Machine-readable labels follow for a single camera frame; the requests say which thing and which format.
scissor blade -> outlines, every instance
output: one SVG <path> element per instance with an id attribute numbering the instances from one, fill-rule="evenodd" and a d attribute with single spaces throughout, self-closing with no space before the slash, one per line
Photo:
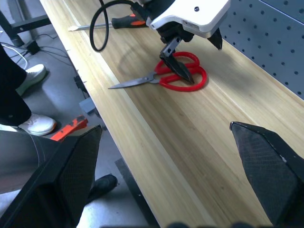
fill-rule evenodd
<path id="1" fill-rule="evenodd" d="M 133 80 L 130 80 L 130 81 L 127 81 L 127 82 L 123 82 L 123 83 L 114 85 L 114 86 L 110 87 L 109 89 L 127 88 L 127 87 L 131 87 L 131 86 L 144 84 L 146 82 L 149 82 L 148 78 L 147 77 L 141 77 L 141 78 L 133 79 Z"/>

red scissors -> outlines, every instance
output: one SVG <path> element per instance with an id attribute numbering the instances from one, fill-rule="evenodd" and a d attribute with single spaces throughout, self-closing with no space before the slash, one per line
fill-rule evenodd
<path id="1" fill-rule="evenodd" d="M 160 79 L 155 79 L 154 78 L 155 75 L 164 75 L 164 74 L 172 72 L 170 68 L 162 67 L 164 62 L 160 61 L 156 65 L 154 71 L 150 72 L 147 76 L 114 85 L 114 86 L 110 87 L 109 89 L 127 88 L 127 87 L 136 86 L 136 85 L 140 85 L 140 84 L 144 84 L 144 83 L 160 84 L 161 86 L 163 86 L 167 89 L 180 91 L 180 92 L 192 92 L 192 91 L 201 89 L 207 81 L 207 73 L 202 67 L 200 67 L 199 58 L 195 54 L 192 54 L 190 52 L 185 52 L 185 51 L 176 52 L 173 54 L 173 56 L 188 57 L 188 58 L 192 59 L 194 62 L 186 63 L 185 66 L 192 75 L 197 74 L 197 73 L 201 74 L 201 76 L 202 76 L 201 82 L 199 82 L 198 84 L 191 85 L 191 86 L 174 86 L 169 83 L 182 80 L 182 78 L 178 75 L 170 75 L 170 76 L 162 77 Z"/>

wooden workbench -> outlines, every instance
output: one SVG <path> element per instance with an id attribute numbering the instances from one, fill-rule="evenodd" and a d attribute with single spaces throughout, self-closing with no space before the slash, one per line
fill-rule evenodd
<path id="1" fill-rule="evenodd" d="M 178 50 L 199 57 L 209 75 L 202 90 L 181 93 L 152 84 L 108 90 L 153 70 L 164 46 L 158 33 L 111 29 L 99 54 L 88 31 L 67 31 L 90 23 L 97 0 L 41 3 L 161 226 L 270 224 L 247 181 L 229 123 L 275 131 L 303 156 L 303 100 L 229 43 L 218 51 L 199 37 Z M 108 13 L 121 17 L 130 10 L 115 6 Z M 104 32 L 95 31 L 99 46 Z"/>

black metal frame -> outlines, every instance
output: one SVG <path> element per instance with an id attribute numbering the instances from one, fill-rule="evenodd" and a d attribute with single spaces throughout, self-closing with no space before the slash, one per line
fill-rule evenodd
<path id="1" fill-rule="evenodd" d="M 17 3 L 14 2 L 14 12 L 20 18 L 21 21 L 16 22 L 14 24 L 10 24 L 9 21 L 6 19 L 4 14 L 0 10 L 0 25 L 2 26 L 3 30 L 8 34 L 11 42 L 17 46 L 20 47 L 24 45 L 24 42 L 18 35 L 18 33 L 29 31 L 32 29 L 36 29 L 45 25 L 51 24 L 51 21 L 49 20 L 47 15 L 23 20 L 20 16 L 20 11 L 17 8 Z"/>

pegboard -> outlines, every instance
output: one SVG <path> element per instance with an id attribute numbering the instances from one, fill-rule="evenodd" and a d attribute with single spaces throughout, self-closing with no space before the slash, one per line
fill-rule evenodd
<path id="1" fill-rule="evenodd" d="M 232 0 L 223 38 L 304 99 L 304 0 Z"/>

